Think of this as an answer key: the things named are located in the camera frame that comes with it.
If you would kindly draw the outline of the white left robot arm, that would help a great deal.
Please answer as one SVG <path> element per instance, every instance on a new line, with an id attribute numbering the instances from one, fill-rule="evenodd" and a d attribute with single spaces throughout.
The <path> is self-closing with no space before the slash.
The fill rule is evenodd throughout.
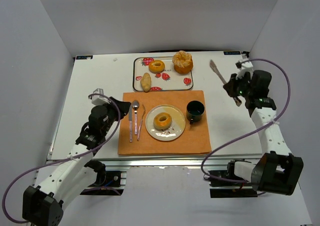
<path id="1" fill-rule="evenodd" d="M 94 107 L 65 161 L 38 186 L 23 193 L 22 217 L 34 225 L 58 225 L 67 206 L 88 186 L 102 184 L 106 166 L 93 157 L 108 141 L 107 133 L 130 111 L 131 103 L 93 93 Z"/>

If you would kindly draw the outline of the yellow ring donut front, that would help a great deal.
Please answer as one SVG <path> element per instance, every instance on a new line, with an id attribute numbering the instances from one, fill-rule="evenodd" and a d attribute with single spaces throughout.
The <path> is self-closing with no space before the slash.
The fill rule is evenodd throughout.
<path id="1" fill-rule="evenodd" d="M 153 119 L 153 125 L 157 130 L 168 129 L 172 124 L 172 117 L 166 112 L 159 113 Z"/>

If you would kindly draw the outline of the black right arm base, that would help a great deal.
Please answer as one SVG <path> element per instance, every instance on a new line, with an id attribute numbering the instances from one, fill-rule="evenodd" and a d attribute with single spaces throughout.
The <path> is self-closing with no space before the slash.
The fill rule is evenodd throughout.
<path id="1" fill-rule="evenodd" d="M 234 174 L 235 161 L 227 164 L 225 170 L 210 170 L 211 176 L 226 178 L 231 180 L 243 180 Z M 254 198 L 258 193 L 253 190 L 250 183 L 229 182 L 203 176 L 204 180 L 209 182 L 211 198 Z"/>

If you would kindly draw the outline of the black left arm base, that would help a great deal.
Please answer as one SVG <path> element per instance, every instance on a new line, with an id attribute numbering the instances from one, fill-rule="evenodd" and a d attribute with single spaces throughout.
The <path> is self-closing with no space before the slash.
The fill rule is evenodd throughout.
<path id="1" fill-rule="evenodd" d="M 96 179 L 93 184 L 80 193 L 81 195 L 122 195 L 126 183 L 126 172 L 106 169 L 105 164 L 95 160 L 88 162 L 85 167 L 89 167 L 94 170 L 96 173 Z"/>

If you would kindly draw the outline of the metal tongs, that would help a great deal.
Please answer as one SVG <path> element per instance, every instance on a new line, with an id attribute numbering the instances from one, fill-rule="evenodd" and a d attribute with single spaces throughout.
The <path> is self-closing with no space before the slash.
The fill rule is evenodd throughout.
<path id="1" fill-rule="evenodd" d="M 210 68 L 216 73 L 216 75 L 220 78 L 220 80 L 222 81 L 223 85 L 225 85 L 227 82 L 224 79 L 224 77 L 222 76 L 222 74 L 220 73 L 220 71 L 218 70 L 216 64 L 214 63 L 213 60 L 209 61 L 209 66 Z M 242 104 L 242 101 L 238 98 L 238 97 L 233 97 L 233 100 L 235 102 L 235 104 L 239 107 Z"/>

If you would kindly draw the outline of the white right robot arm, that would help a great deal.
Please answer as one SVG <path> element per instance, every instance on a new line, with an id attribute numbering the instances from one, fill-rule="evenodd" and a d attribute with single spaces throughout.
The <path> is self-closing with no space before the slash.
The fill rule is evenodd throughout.
<path id="1" fill-rule="evenodd" d="M 262 157 L 257 164 L 236 160 L 228 165 L 229 173 L 248 181 L 255 191 L 292 195 L 304 163 L 288 148 L 276 124 L 277 108 L 268 97 L 272 76 L 269 72 L 242 70 L 232 74 L 224 89 L 231 97 L 245 98 L 245 107 L 256 128 Z"/>

